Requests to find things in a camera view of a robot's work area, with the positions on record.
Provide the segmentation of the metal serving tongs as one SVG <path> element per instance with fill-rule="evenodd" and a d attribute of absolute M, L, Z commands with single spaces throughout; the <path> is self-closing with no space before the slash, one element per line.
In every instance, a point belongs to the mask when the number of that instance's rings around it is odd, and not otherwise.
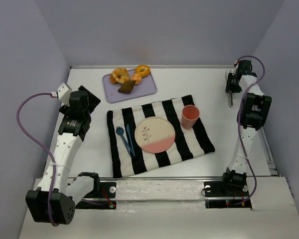
<path fill-rule="evenodd" d="M 233 107 L 233 94 L 232 94 L 232 92 L 229 92 L 227 95 L 228 95 L 228 106 L 229 106 L 229 108 L 232 108 Z"/>

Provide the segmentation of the brown chocolate croissant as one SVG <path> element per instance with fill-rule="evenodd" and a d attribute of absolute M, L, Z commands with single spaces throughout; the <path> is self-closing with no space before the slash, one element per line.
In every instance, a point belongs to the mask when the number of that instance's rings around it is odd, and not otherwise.
<path fill-rule="evenodd" d="M 136 81 L 129 80 L 128 82 L 125 82 L 121 85 L 121 87 L 118 89 L 118 92 L 123 94 L 130 94 L 133 91 L 135 84 Z"/>

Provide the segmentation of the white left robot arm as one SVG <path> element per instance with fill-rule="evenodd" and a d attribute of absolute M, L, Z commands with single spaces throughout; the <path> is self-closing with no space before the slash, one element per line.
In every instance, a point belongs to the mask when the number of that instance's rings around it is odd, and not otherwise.
<path fill-rule="evenodd" d="M 90 128 L 91 113 L 100 100 L 83 86 L 74 91 L 65 83 L 50 96 L 62 103 L 59 112 L 63 119 L 55 150 L 48 152 L 51 161 L 37 187 L 27 192 L 25 201 L 35 222 L 56 227 L 70 224 L 76 205 L 89 193 L 100 191 L 100 177 L 95 172 L 81 172 L 68 184 L 75 155 Z"/>

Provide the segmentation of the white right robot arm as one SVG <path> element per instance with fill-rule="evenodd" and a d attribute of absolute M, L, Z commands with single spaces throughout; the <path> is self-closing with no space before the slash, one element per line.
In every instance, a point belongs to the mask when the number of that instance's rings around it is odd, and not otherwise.
<path fill-rule="evenodd" d="M 234 70 L 226 73 L 225 93 L 229 107 L 233 95 L 242 93 L 237 112 L 238 139 L 233 157 L 222 176 L 222 186 L 232 191 L 242 191 L 247 185 L 247 169 L 251 169 L 248 154 L 255 135 L 265 125 L 272 97 L 265 95 L 259 83 L 265 76 L 265 66 L 254 56 L 240 57 Z"/>

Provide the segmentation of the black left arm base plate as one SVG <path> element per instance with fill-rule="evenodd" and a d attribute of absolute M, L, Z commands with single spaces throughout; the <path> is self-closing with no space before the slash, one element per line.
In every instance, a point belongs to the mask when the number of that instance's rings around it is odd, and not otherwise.
<path fill-rule="evenodd" d="M 76 209 L 83 210 L 115 210 L 117 207 L 116 189 L 114 181 L 101 181 L 98 192 L 90 192 L 77 205 Z"/>

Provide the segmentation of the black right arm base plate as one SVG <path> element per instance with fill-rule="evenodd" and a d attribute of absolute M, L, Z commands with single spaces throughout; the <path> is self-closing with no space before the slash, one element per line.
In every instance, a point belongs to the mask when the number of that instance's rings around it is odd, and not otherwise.
<path fill-rule="evenodd" d="M 207 209 L 252 208 L 250 199 L 242 203 L 248 198 L 248 191 L 225 189 L 221 181 L 205 181 L 201 194 L 205 197 Z"/>

